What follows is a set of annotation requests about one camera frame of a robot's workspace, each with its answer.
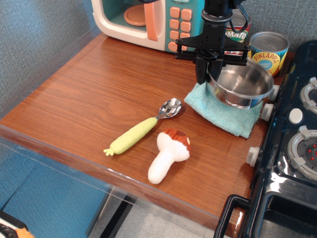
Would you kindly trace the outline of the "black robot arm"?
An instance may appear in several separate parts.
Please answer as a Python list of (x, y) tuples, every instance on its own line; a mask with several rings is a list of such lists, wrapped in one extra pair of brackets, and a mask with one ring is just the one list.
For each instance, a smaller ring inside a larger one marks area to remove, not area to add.
[(197, 83), (209, 82), (208, 74), (218, 80), (222, 68), (230, 65), (245, 66), (251, 47), (226, 36), (227, 23), (233, 31), (233, 10), (238, 9), (246, 22), (243, 32), (249, 25), (249, 18), (241, 5), (241, 0), (206, 0), (201, 17), (204, 21), (203, 31), (198, 36), (176, 40), (176, 58), (192, 60), (196, 66)]

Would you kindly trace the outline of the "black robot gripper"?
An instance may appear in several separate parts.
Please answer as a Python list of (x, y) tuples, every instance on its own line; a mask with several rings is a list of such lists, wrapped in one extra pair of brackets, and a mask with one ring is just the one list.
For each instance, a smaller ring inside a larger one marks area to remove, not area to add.
[(192, 60), (196, 64), (196, 78), (198, 84), (205, 82), (207, 62), (211, 62), (210, 74), (214, 80), (222, 71), (223, 64), (245, 66), (250, 47), (234, 41), (226, 36), (227, 24), (233, 31), (240, 34), (249, 25), (249, 15), (245, 10), (239, 10), (245, 18), (245, 24), (236, 30), (232, 23), (233, 10), (225, 15), (214, 16), (206, 9), (202, 10), (201, 17), (204, 21), (203, 31), (200, 35), (179, 38), (176, 40), (176, 58), (179, 60)]

